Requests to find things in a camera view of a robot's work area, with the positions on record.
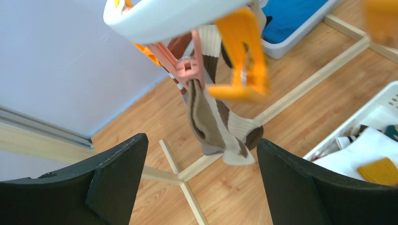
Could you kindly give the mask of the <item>blue cloth in basket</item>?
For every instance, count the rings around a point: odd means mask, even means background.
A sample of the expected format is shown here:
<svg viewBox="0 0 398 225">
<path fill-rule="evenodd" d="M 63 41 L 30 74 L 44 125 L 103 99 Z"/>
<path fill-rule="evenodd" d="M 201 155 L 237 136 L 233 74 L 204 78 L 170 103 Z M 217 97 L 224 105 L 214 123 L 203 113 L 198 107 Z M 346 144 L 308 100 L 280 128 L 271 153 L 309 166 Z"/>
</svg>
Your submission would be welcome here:
<svg viewBox="0 0 398 225">
<path fill-rule="evenodd" d="M 263 39 L 278 44 L 309 19 L 326 0 L 269 0 L 262 7 L 267 18 Z"/>
</svg>

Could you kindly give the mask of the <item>white basket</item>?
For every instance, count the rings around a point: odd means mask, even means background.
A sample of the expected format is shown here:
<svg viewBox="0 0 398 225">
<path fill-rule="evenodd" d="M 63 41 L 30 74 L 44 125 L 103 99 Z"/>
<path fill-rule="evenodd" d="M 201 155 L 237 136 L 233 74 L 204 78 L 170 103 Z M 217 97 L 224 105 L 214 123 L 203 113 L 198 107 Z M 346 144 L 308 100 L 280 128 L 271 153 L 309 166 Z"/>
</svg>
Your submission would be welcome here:
<svg viewBox="0 0 398 225">
<path fill-rule="evenodd" d="M 336 138 L 352 135 L 360 125 L 382 130 L 388 125 L 398 123 L 398 82 L 385 86 L 357 112 L 330 133 L 324 140 L 309 151 L 304 159 L 312 161 L 330 153 L 339 151 Z"/>
<path fill-rule="evenodd" d="M 267 4 L 268 0 L 260 1 L 260 8 Z M 263 39 L 262 44 L 266 49 L 268 56 L 273 59 L 282 58 L 290 49 L 292 49 L 305 35 L 307 35 L 323 18 L 333 11 L 339 4 L 340 0 L 326 0 L 326 3 L 319 8 L 307 21 L 297 28 L 287 39 L 278 44 L 271 44 Z"/>
</svg>

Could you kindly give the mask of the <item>yellow sock in basket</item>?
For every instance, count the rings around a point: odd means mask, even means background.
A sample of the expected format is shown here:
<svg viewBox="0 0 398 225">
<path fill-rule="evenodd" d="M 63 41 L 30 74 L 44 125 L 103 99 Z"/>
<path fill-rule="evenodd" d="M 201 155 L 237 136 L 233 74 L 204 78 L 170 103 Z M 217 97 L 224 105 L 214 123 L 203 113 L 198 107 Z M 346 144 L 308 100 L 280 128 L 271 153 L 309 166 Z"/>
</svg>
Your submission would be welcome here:
<svg viewBox="0 0 398 225">
<path fill-rule="evenodd" d="M 398 185 L 398 168 L 388 158 L 382 158 L 367 165 L 357 168 L 361 177 L 371 183 L 387 186 Z"/>
</svg>

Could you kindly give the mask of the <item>wooden drying rack frame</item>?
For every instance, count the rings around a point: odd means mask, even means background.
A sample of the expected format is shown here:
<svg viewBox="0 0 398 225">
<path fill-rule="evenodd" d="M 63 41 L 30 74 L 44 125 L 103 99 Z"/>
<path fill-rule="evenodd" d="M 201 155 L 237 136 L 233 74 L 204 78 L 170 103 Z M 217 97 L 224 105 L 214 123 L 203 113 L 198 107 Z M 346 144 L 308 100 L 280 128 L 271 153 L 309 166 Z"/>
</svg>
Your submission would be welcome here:
<svg viewBox="0 0 398 225">
<path fill-rule="evenodd" d="M 325 16 L 323 23 L 352 38 L 356 41 L 355 44 L 351 45 L 340 55 L 334 57 L 313 75 L 301 82 L 294 89 L 291 89 L 263 112 L 259 113 L 256 116 L 256 119 L 261 121 L 262 124 L 268 123 L 279 113 L 284 111 L 315 86 L 323 82 L 327 77 L 345 66 L 367 48 L 370 48 L 383 57 L 388 58 L 390 61 L 397 63 L 398 51 L 396 49 L 372 42 L 370 40 L 370 35 L 361 29 L 331 14 Z M 216 162 L 219 159 L 219 156 L 201 157 L 186 169 L 180 170 L 167 142 L 165 140 L 159 140 L 159 145 L 161 146 L 165 158 L 168 160 L 173 171 L 163 171 L 145 165 L 142 171 L 142 178 L 180 186 L 197 223 L 200 225 L 208 224 L 207 218 L 201 210 L 195 195 L 192 193 L 188 182 L 197 174 L 208 168 L 212 163 Z M 71 143 L 63 142 L 4 123 L 0 126 L 0 149 L 3 152 L 10 152 L 29 157 L 33 156 L 70 164 L 92 157 L 97 153 L 94 150 L 78 147 Z"/>
</svg>

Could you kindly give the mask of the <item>white front basket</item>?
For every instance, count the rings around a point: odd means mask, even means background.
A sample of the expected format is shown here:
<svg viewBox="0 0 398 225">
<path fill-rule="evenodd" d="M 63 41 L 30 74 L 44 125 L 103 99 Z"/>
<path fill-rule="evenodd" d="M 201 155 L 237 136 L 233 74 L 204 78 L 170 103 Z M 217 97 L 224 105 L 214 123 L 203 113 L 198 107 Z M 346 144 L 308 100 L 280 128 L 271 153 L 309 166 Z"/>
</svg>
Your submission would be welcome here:
<svg viewBox="0 0 398 225">
<path fill-rule="evenodd" d="M 339 151 L 336 138 L 352 135 L 360 125 L 382 130 L 388 125 L 398 123 L 398 82 L 385 86 L 357 112 L 330 133 L 324 140 L 309 151 L 304 159 L 312 161 L 330 153 Z"/>
</svg>

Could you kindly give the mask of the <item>orange clothespin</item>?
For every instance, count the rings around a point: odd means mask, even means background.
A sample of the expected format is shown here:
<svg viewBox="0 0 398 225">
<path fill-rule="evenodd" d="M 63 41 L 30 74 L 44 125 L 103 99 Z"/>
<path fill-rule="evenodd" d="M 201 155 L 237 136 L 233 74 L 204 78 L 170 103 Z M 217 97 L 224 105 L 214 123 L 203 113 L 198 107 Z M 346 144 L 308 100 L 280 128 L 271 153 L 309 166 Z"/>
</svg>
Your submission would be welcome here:
<svg viewBox="0 0 398 225">
<path fill-rule="evenodd" d="M 209 85 L 209 95 L 227 101 L 261 102 L 268 95 L 269 79 L 255 14 L 242 7 L 216 20 L 215 25 L 233 68 L 231 84 Z"/>
</svg>

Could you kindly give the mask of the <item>pink clothespin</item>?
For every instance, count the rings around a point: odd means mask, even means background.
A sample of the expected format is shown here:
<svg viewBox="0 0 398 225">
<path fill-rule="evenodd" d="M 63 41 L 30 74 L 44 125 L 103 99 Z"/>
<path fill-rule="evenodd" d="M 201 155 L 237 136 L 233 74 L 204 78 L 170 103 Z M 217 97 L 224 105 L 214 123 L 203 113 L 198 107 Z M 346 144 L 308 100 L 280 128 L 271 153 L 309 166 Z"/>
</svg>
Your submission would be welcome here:
<svg viewBox="0 0 398 225">
<path fill-rule="evenodd" d="M 201 89 L 206 87 L 199 32 L 174 37 L 168 45 L 163 42 L 147 44 L 146 47 L 161 65 L 186 89 L 189 80 L 198 80 Z"/>
</svg>

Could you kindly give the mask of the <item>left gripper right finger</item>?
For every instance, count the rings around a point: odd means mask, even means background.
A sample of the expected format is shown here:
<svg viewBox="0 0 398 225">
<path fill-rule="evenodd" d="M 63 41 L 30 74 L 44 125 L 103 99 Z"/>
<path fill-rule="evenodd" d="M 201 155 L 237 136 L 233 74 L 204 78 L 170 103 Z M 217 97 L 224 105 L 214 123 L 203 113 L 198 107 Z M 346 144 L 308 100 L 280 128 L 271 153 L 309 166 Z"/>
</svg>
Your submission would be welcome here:
<svg viewBox="0 0 398 225">
<path fill-rule="evenodd" d="M 262 138 L 260 172 L 275 225 L 395 225 L 398 189 L 350 178 Z"/>
</svg>

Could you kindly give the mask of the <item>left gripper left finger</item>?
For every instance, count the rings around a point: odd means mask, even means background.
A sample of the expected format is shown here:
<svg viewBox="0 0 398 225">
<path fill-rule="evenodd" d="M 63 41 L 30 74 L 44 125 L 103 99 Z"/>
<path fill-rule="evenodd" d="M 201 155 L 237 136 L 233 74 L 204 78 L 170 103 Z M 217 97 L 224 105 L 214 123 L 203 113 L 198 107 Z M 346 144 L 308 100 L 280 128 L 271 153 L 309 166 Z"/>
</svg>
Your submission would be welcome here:
<svg viewBox="0 0 398 225">
<path fill-rule="evenodd" d="M 3 225 L 127 225 L 148 150 L 139 133 L 37 178 L 0 184 Z"/>
</svg>

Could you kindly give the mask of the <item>brown beige patterned sock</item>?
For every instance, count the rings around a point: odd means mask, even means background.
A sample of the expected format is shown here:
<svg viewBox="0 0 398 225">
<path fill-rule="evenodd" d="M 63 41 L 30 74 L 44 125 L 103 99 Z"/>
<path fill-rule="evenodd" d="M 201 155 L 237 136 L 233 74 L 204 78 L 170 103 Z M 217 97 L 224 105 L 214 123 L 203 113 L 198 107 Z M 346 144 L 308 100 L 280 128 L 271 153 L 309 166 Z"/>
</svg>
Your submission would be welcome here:
<svg viewBox="0 0 398 225">
<path fill-rule="evenodd" d="M 207 84 L 215 84 L 217 75 L 221 75 L 224 70 L 230 71 L 226 66 L 217 67 L 220 60 L 226 61 L 227 54 L 215 25 L 204 25 L 198 32 L 206 69 L 205 81 Z M 192 132 L 201 143 L 203 154 L 222 154 L 224 163 L 229 165 L 254 164 L 255 159 L 250 151 L 263 136 L 262 124 L 257 120 L 236 115 L 224 102 L 202 90 L 195 81 L 191 81 L 188 88 L 177 79 L 174 82 L 187 106 L 188 121 Z"/>
</svg>

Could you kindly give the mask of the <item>round white clip hanger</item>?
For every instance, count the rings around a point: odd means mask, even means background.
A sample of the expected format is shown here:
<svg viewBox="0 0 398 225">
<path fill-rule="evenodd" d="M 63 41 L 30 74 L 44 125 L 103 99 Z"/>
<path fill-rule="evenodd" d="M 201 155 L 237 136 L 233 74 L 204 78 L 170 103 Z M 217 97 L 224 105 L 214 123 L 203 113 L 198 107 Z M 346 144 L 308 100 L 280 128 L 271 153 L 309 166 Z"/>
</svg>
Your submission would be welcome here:
<svg viewBox="0 0 398 225">
<path fill-rule="evenodd" d="M 112 30 L 135 44 L 150 44 L 179 36 L 203 24 L 212 24 L 246 7 L 260 26 L 265 24 L 261 0 L 108 0 L 103 20 Z"/>
</svg>

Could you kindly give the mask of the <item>teal sock in basket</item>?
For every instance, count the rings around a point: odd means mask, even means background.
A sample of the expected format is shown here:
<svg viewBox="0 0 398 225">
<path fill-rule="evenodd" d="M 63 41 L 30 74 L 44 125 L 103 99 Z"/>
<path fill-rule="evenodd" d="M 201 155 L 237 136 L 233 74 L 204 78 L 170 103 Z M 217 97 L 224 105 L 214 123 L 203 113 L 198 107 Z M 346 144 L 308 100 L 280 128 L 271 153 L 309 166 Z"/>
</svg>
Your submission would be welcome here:
<svg viewBox="0 0 398 225">
<path fill-rule="evenodd" d="M 384 134 L 390 139 L 398 142 L 398 126 L 388 125 L 384 131 Z"/>
</svg>

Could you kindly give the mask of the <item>white back basket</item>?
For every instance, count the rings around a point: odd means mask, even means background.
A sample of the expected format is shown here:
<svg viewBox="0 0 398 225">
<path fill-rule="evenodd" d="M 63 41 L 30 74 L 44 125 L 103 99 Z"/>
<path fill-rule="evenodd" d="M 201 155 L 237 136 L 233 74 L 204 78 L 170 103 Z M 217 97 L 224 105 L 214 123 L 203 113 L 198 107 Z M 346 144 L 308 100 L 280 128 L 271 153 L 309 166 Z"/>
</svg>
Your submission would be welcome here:
<svg viewBox="0 0 398 225">
<path fill-rule="evenodd" d="M 260 8 L 267 4 L 268 0 L 260 1 Z M 326 0 L 326 3 L 319 8 L 307 21 L 297 28 L 287 39 L 278 44 L 271 44 L 263 39 L 262 44 L 266 49 L 268 56 L 273 59 L 282 58 L 290 49 L 292 49 L 305 35 L 307 35 L 323 18 L 333 11 L 339 4 L 340 0 Z"/>
</svg>

